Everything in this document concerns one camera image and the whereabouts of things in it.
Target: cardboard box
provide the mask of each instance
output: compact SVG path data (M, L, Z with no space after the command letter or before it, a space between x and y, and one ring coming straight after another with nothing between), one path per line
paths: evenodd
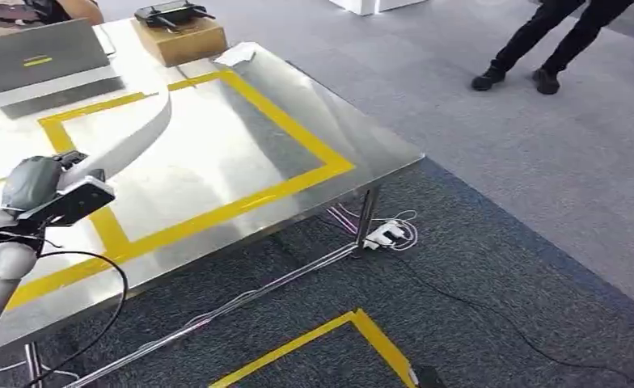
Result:
M178 32L149 28L132 19L143 47L166 67L222 53L227 49L224 28L212 19L195 19Z

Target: black pants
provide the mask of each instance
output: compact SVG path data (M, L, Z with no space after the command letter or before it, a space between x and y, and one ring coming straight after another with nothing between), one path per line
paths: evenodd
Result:
M543 0L534 17L523 25L498 53L491 66L508 71L549 31L571 15L585 0ZM543 64L549 74L557 74L598 37L600 30L617 19L634 0L590 0L577 25L560 42Z

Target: black cable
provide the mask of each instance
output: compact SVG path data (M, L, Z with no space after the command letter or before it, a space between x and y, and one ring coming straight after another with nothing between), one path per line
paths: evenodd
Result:
M442 289L439 289L436 285L434 285L433 283L430 283L428 281L426 281L425 279L423 279L419 274L417 274L417 272L414 270L414 268L412 268L412 266L406 262L405 260L401 259L400 257L391 254L388 251L384 251L387 255L397 259L400 263L403 264L403 266L406 267L406 269L412 274L412 277L415 278L421 285L424 285L430 289L432 289L433 291L435 291L436 293L440 293L441 295L443 295L444 297L448 297L449 299L453 299L457 302L462 302L466 305L469 306L473 306L473 307L478 307L480 309L485 309L485 310L489 310L491 312L493 312L494 314L498 315L499 317L503 318L507 323L510 324L510 326L512 326L513 330L520 336L520 338L522 338L522 341L529 346L529 348L531 348L531 350L533 350L534 352L537 352L538 354L540 354L541 356L547 358L548 360L555 362L556 364L560 364L563 366L568 366L571 368L581 368L581 369L598 369L598 370L605 370L608 372L613 372L613 373L617 373L619 376L622 376L624 378L626 378L628 381L634 383L634 378L629 376L628 374L626 374L625 372L622 372L621 370L617 370L605 365L587 365L587 364L577 364L577 363L573 363L573 362L569 362L569 361L562 361L562 360L558 360L557 358L549 355L548 353L546 353L545 351L539 349L532 341L531 339L529 339L529 337L527 337L517 326L517 324L515 322L513 322L511 319L509 319L505 314L501 313L500 311L494 309L491 306L487 306L484 305L482 303L479 302L474 302L468 299L465 299L463 297L459 297L457 295L454 295L452 293L448 293L446 291L443 291Z
M48 376L50 376L53 372L55 372L56 370L62 368L63 366L65 366L68 362L72 361L73 359L77 358L78 356L80 356L81 354L83 354L86 350L88 350L89 348L91 348L93 345L95 345L101 338L103 338L103 336L105 335L105 333L108 332L108 330L110 330L110 327L112 327L112 325L115 323L115 321L117 320L117 317L120 316L120 313L122 312L122 309L124 308L124 304L126 301L126 296L127 293L129 292L129 280L126 277L126 273L124 272L124 270L122 268L120 268L119 265L117 265L117 263L115 263L114 261L108 259L107 257L103 256L103 255L98 255L96 253L91 253L91 252L86 252L86 251L57 251L57 252L49 252L49 253L44 253L42 255L39 255L39 259L43 258L43 257L48 257L48 256L55 256L55 255L66 255L66 254L74 254L74 255L87 255L87 256L93 256L97 259L101 259L104 262L110 264L113 268L115 268L115 270L117 271L117 273L120 274L120 277L122 279L122 285L123 285L123 289L122 289L122 293L120 295L120 301L117 304L117 308L115 309L115 312L112 313L112 317L110 317L110 320L108 321L108 323L105 324L105 327L103 327L103 330L91 341L88 343L88 345L84 346L83 348L79 349L76 353L74 353L73 355L65 358L65 360L63 362L61 362L60 364L46 370L45 372L43 372L39 377L31 380L30 382L28 382L26 385L24 385L24 387L31 387L34 384L36 384L37 382L40 382L41 380L47 378Z

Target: person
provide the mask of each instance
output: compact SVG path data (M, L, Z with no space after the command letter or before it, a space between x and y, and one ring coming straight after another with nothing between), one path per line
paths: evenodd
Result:
M504 81L505 74L521 57L584 2L585 0L543 0L531 20L517 30L491 61L488 70L472 80L471 87L476 91L488 91L496 83ZM565 70L569 62L594 42L603 27L617 19L633 3L634 0L590 0L572 31L532 74L536 89L545 95L557 93L560 89L558 73Z
M104 21L93 0L0 0L0 35L81 18L94 25Z

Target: yellow tape outline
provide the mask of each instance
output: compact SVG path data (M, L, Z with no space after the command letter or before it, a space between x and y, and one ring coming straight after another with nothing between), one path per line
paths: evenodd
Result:
M386 337L383 331L376 323L374 323L365 311L357 309L355 312L349 311L312 331L308 331L307 333L299 336L297 339L281 345L279 348L272 350L250 364L245 365L241 369L222 377L212 383L209 388L228 387L244 377L247 377L256 370L271 364L277 359L291 353L312 340L327 334L329 331L333 331L338 327L345 325L346 323L352 323L355 328L360 331L360 334L365 337L374 350L376 350L385 362L395 371L395 374L400 377L400 380L403 381L403 384L407 388L416 387L409 374L411 368L410 361L408 361L403 353L391 342L390 339L388 339L388 337Z
M296 120L291 118L291 116L282 111L272 101L264 97L259 91L247 84L231 70L223 70L185 79L169 85L168 89L170 91L177 91L185 87L195 86L215 79L220 79L234 88L245 97L249 103L264 113L270 120L274 121L279 128L286 131L299 145L310 151L323 165L136 241L129 240L109 207L102 208L90 215L89 218L105 245L106 251L103 255L122 264L158 247L166 246L210 228L211 226L228 221L240 214L259 208L275 200L291 196L337 175L343 174L346 171L350 171L355 167L348 159L332 150L328 145L317 138L317 136L310 133ZM54 116L45 117L39 120L39 124L45 130L51 144L58 153L74 150L74 143L65 131L62 124L63 121L119 107L147 97L148 95L144 95L143 93L134 93L118 99L94 103L84 108L77 108ZM45 277L32 280L17 289L17 292L13 295L6 309L14 309L15 307L29 303L38 297L42 297L62 287L86 279L106 269L109 269L109 266L102 260L88 259Z

